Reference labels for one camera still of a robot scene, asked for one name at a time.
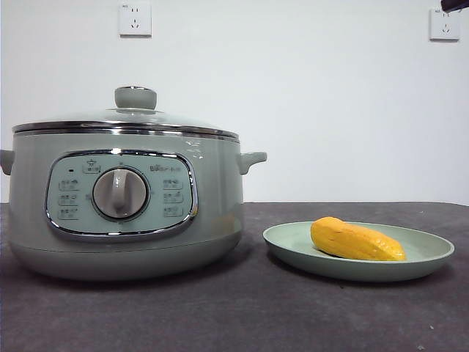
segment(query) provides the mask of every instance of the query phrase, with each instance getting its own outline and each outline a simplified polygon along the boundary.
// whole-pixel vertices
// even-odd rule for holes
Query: control panel
[[[164,232],[196,215],[192,166],[177,154],[98,150],[54,163],[46,213],[65,232],[125,236]]]

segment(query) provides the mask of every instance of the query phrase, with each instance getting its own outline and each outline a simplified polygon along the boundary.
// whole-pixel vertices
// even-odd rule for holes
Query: table
[[[469,207],[431,202],[246,203],[245,231],[205,268],[74,282],[21,267],[1,205],[1,351],[469,351]],[[434,233],[456,247],[421,279],[362,283],[269,254],[262,231],[336,216]]]

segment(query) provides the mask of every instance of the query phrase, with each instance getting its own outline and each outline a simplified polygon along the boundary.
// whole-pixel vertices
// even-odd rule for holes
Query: light green plate
[[[441,267],[454,252],[444,238],[418,230],[381,224],[350,222],[378,230],[398,240],[405,261],[354,260],[318,250],[310,236],[311,221],[281,224],[263,233],[271,252],[280,260],[313,274],[368,282],[392,282],[426,276]]]

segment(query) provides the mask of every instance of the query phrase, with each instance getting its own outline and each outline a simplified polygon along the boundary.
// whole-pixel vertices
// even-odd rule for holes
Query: white wall
[[[268,153],[246,201],[469,205],[469,9],[459,43],[431,43],[437,0],[154,0],[152,38],[121,39],[118,4],[3,0],[2,148],[141,84]]]

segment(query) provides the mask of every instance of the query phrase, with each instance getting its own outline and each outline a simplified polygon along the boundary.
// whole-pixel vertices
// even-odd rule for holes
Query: wall outlet
[[[120,5],[121,36],[152,36],[152,5],[144,1],[126,1]]]
[[[442,9],[430,10],[430,40],[459,40],[461,15]]]

